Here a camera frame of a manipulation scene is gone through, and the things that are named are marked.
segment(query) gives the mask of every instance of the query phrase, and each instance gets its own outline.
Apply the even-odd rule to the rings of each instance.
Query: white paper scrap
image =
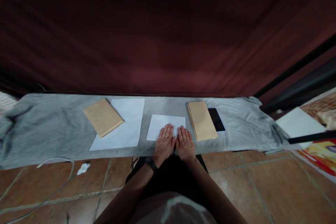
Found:
[[[152,115],[148,129],[147,141],[156,141],[159,137],[160,130],[167,124],[174,126],[174,136],[177,135],[177,128],[186,127],[185,117],[174,117],[170,115]]]
[[[90,151],[127,148],[139,144],[145,99],[113,99],[111,105],[125,122],[103,138],[96,135]]]
[[[82,174],[84,172],[86,172],[88,170],[88,168],[90,167],[90,163],[84,163],[82,164],[82,166],[79,168],[77,175]]]

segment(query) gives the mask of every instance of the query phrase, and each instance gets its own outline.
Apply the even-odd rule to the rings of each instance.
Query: kraft paper envelope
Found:
[[[85,108],[83,112],[101,138],[124,122],[105,98]]]
[[[210,117],[204,101],[190,102],[187,104],[192,128],[196,141],[214,139],[218,137],[215,126]]]

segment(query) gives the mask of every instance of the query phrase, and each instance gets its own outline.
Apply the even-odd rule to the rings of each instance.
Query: watch strap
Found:
[[[154,163],[154,161],[151,157],[146,157],[145,158],[145,163],[148,164],[149,167],[152,168],[154,173],[158,170],[158,168],[156,167],[156,165],[155,165],[155,163]]]

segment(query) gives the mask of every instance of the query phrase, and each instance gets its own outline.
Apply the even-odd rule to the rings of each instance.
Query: white wire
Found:
[[[60,187],[56,190],[56,192],[54,192],[52,195],[50,195],[47,199],[45,199],[41,204],[39,204],[37,207],[35,207],[33,210],[31,210],[29,213],[26,213],[25,215],[15,219],[15,220],[12,220],[10,222],[6,222],[5,224],[12,224],[14,222],[17,222],[19,220],[22,220],[24,218],[26,218],[27,216],[31,215],[32,212],[34,212],[37,208],[39,208],[40,206],[42,206],[47,200],[49,200],[51,197],[53,197],[56,193],[58,193],[60,190],[62,190],[66,185],[67,183],[69,182],[71,176],[72,176],[72,173],[74,172],[74,167],[75,167],[75,163],[71,160],[71,159],[68,159],[68,158],[64,158],[64,157],[52,157],[50,159],[47,159],[47,160],[44,160],[41,164],[39,164],[37,166],[37,168],[40,168],[45,162],[49,161],[49,160],[52,160],[52,159],[63,159],[63,160],[66,160],[66,161],[70,161],[72,163],[72,168],[71,168],[71,172],[70,172],[70,175],[68,177],[68,180]]]

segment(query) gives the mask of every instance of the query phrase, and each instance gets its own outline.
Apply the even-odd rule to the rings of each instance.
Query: hand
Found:
[[[180,159],[185,163],[194,160],[196,149],[190,132],[181,126],[181,128],[178,128],[178,135],[176,150]]]
[[[172,126],[171,124],[167,124],[160,131],[159,137],[156,141],[155,151],[152,156],[152,159],[157,168],[159,168],[173,152],[176,142],[176,136],[173,137],[173,133],[174,126]]]

